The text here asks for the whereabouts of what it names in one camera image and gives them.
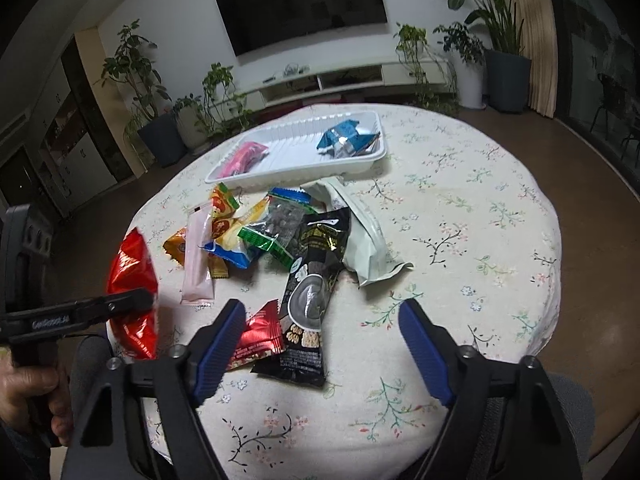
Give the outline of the person's left hand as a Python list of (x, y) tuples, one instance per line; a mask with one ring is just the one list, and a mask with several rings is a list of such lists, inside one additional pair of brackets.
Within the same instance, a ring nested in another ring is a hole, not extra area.
[(1, 420), (23, 434), (48, 422), (58, 442), (68, 445), (74, 421), (65, 367), (16, 367), (11, 352), (2, 350)]

